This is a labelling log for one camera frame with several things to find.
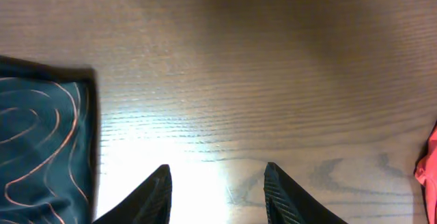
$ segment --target brown wood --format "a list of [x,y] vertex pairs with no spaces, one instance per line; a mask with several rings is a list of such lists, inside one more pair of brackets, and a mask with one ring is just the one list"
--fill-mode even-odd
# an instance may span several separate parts
[[266,223],[268,161],[349,223],[426,223],[436,40],[437,0],[0,0],[0,54],[97,72],[97,215],[169,163],[172,223]]

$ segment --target red cloth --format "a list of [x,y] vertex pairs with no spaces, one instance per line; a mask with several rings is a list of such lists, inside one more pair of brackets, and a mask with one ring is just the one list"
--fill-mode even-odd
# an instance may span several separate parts
[[425,187],[426,208],[429,224],[436,223],[437,208],[437,129],[428,139],[428,154],[423,157],[416,168],[416,179]]

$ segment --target dark teal fabric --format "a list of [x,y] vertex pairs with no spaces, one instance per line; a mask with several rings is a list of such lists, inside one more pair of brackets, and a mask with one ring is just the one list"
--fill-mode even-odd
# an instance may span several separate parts
[[0,223],[91,223],[89,83],[0,61]]

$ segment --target wood grain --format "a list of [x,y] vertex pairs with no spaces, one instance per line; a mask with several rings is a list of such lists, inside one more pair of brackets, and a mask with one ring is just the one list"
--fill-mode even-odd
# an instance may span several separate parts
[[172,223],[266,223],[268,161],[349,223],[426,223],[437,0],[0,0],[0,54],[98,75],[97,216],[159,164]]

